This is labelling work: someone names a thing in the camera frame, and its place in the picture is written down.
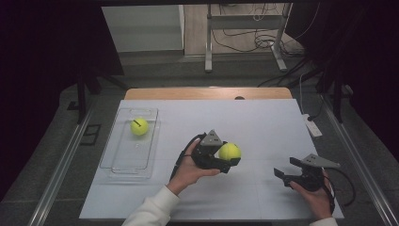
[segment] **white tabletop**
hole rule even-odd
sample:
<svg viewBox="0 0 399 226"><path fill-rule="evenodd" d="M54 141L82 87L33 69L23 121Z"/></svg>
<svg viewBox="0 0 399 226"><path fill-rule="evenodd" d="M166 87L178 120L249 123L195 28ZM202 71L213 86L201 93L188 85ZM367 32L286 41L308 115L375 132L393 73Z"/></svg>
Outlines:
<svg viewBox="0 0 399 226"><path fill-rule="evenodd" d="M215 129L237 144L242 159L229 173L201 178L180 195L171 220L279 220L312 218L302 197L274 175L273 168L300 175L290 157L317 154L296 100L121 101L120 108L157 108L159 136L152 176L109 183L97 168L80 218L127 218L168 182L189 140ZM333 215L343 218L336 203Z"/></svg>

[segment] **hand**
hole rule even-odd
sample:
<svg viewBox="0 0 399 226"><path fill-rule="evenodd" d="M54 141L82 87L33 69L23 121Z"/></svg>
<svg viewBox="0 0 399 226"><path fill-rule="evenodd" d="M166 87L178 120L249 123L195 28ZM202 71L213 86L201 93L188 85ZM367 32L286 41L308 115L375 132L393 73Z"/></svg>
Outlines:
<svg viewBox="0 0 399 226"><path fill-rule="evenodd" d="M331 186L329 185L329 181L325 178L325 185L328 190L331 192ZM297 184L296 182L290 182L290 186L299 192L308 205L311 207L311 211L316 216L317 220L324 218L332 218L330 207L329 207L329 199L326 191L323 188L318 189L317 191L311 192Z"/></svg>
<svg viewBox="0 0 399 226"><path fill-rule="evenodd" d="M203 176L215 176L220 173L219 169L200 169L196 166L193 159L191 158L191 153L194 148L200 142L199 139L194 141L185 152L182 163L176 171L176 174L167 184L167 188L173 192L175 195L179 195L188 186L191 186L197 182L197 180Z"/></svg>

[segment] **transparent tray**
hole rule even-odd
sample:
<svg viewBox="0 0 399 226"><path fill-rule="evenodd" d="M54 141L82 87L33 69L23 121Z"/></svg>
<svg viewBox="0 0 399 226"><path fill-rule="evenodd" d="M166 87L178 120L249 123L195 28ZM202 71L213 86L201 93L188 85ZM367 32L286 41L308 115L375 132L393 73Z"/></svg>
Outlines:
<svg viewBox="0 0 399 226"><path fill-rule="evenodd" d="M149 128L142 136L131 132L136 118L147 121ZM118 110L105 146L100 168L110 177L150 178L159 130L156 108L121 108Z"/></svg>

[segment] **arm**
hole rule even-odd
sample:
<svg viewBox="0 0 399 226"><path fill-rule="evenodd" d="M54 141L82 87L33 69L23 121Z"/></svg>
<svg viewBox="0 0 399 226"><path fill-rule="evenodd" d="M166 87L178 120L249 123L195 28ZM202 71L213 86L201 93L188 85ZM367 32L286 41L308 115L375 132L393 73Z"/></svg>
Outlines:
<svg viewBox="0 0 399 226"><path fill-rule="evenodd" d="M170 221L170 212L179 203L178 195L188 186L193 185L203 176L215 176L219 169L200 169L196 166L190 154L193 152L199 140L193 142L187 149L185 157L174 177L166 186L153 197L146 198L133 214L124 222L123 226L165 226Z"/></svg>
<svg viewBox="0 0 399 226"><path fill-rule="evenodd" d="M327 179L327 173L325 171L323 171L323 174L326 177L325 185L328 188L328 190L331 191L331 186L329 185L329 181ZM316 217L317 221L312 223L310 226L337 226L338 225L335 218L333 218L331 215L330 207L329 207L329 199L328 199L328 196L324 189L320 188L317 191L310 192L295 182L290 182L290 186L294 190L296 190L299 194L302 195L302 197L305 199L305 201L310 206L311 211L313 212L314 216Z"/></svg>

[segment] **yellow tennis ball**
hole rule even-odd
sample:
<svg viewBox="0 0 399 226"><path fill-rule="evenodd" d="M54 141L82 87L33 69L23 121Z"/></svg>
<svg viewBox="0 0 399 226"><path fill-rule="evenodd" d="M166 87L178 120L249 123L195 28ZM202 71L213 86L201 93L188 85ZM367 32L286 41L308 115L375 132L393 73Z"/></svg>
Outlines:
<svg viewBox="0 0 399 226"><path fill-rule="evenodd" d="M233 143L225 143L219 149L219 158L230 161L232 158L240 158L241 150Z"/></svg>
<svg viewBox="0 0 399 226"><path fill-rule="evenodd" d="M130 130L134 135L141 136L149 130L149 124L143 118L136 118L130 122Z"/></svg>

